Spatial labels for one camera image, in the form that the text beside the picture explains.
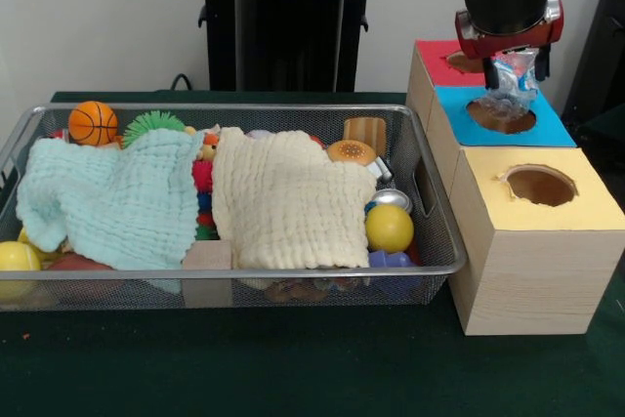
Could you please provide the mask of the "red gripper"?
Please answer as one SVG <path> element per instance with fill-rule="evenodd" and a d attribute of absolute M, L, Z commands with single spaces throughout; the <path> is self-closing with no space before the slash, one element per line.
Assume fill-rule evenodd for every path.
<path fill-rule="evenodd" d="M 552 43 L 561 39 L 564 26 L 562 0 L 547 0 L 541 20 L 531 28 L 514 34 L 493 35 L 478 30 L 469 12 L 458 11 L 455 28 L 458 42 L 465 56 L 471 60 L 483 59 L 485 88 L 498 88 L 498 72 L 492 56 L 520 48 L 539 48 L 535 58 L 535 78 L 544 81 L 550 76 Z"/>

